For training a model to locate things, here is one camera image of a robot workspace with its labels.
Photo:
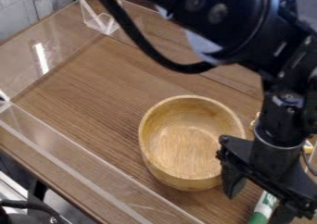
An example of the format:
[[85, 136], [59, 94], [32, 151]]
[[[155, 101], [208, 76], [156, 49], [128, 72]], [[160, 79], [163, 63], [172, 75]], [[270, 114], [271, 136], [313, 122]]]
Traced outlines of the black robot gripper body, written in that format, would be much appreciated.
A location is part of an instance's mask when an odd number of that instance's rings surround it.
[[301, 165], [299, 156], [306, 139], [293, 131], [267, 133], [262, 122], [255, 124], [254, 140], [223, 134], [216, 158], [244, 170], [244, 177], [281, 202], [297, 208], [297, 218], [313, 219], [317, 212], [317, 182]]

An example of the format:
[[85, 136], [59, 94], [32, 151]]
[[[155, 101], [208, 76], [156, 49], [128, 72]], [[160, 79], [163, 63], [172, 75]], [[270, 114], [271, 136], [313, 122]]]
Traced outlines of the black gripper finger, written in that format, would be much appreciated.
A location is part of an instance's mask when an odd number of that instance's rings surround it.
[[269, 224], [290, 224], [297, 217], [297, 208], [294, 204], [279, 204], [270, 217]]
[[235, 198], [235, 196], [243, 189], [244, 183], [246, 183], [244, 170], [242, 168], [228, 166], [228, 164], [223, 164], [222, 184], [223, 184], [223, 192], [228, 199]]

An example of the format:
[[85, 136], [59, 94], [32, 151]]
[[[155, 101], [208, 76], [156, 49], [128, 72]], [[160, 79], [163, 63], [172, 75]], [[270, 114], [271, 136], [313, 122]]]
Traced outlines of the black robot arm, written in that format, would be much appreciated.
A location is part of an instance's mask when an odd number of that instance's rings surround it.
[[298, 17], [295, 0], [149, 0], [188, 33], [200, 60], [175, 63], [149, 44], [116, 0], [100, 0], [141, 51], [187, 74], [238, 63], [260, 76], [263, 102], [254, 138], [219, 138], [223, 191], [251, 181], [279, 201], [271, 224], [317, 214], [317, 170], [303, 153], [317, 135], [317, 31]]

